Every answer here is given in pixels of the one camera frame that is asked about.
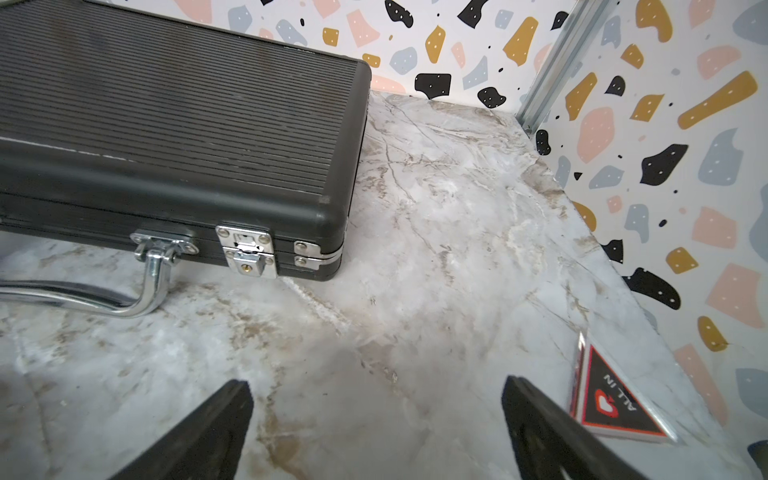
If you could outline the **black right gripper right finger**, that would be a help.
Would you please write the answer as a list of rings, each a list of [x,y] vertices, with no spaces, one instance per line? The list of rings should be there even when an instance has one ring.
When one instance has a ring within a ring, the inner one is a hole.
[[[645,479],[527,379],[508,376],[501,405],[521,478]]]

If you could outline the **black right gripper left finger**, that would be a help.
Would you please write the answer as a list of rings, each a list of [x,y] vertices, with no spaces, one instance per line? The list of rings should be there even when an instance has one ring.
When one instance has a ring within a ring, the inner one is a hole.
[[[229,380],[115,479],[233,479],[254,410],[249,384]]]

